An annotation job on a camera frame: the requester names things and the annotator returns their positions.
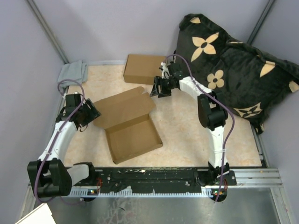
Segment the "brown cardboard box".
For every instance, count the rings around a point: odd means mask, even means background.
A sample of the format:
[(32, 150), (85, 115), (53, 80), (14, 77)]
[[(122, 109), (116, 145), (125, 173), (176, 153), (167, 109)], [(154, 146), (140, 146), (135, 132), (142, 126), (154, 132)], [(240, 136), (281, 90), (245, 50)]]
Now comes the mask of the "brown cardboard box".
[(156, 108), (141, 86), (94, 103), (100, 116), (94, 125), (105, 130), (114, 164), (161, 148), (163, 142), (150, 116)]
[(126, 83), (154, 84), (154, 78), (161, 76), (161, 62), (165, 56), (129, 54), (123, 72)]

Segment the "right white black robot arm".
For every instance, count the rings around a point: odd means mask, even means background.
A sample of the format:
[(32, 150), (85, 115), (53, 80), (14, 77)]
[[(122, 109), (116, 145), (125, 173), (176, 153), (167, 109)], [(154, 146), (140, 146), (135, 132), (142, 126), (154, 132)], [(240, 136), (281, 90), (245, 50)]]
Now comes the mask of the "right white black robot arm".
[(162, 62), (159, 69), (161, 75), (154, 78), (150, 96), (163, 98), (171, 96), (173, 89), (179, 89), (197, 100), (199, 122), (209, 134), (210, 153), (206, 176), (196, 178), (201, 186), (220, 184), (229, 173), (224, 146), (224, 129), (228, 112), (219, 105), (222, 95), (184, 74), (178, 63)]

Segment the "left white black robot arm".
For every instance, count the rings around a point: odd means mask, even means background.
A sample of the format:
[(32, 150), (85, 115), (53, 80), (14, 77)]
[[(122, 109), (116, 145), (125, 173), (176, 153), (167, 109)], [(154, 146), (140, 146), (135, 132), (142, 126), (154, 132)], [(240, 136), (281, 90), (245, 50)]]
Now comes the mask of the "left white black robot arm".
[(65, 96), (65, 106), (59, 112), (53, 135), (36, 161), (29, 162), (27, 172), (36, 198), (68, 196), (74, 185), (92, 185), (97, 174), (91, 162), (79, 162), (67, 168), (63, 160), (77, 131), (100, 116), (93, 102), (82, 94)]

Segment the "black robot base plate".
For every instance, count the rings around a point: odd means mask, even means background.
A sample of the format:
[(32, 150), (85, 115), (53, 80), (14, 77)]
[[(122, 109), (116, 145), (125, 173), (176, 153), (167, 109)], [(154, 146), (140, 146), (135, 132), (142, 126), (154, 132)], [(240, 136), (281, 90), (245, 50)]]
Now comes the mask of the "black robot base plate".
[(209, 197), (218, 202), (227, 196), (227, 189), (236, 186), (233, 170), (218, 184), (201, 186), (197, 176), (206, 176), (207, 168), (96, 168), (90, 184), (78, 183), (69, 197), (91, 201), (100, 197)]

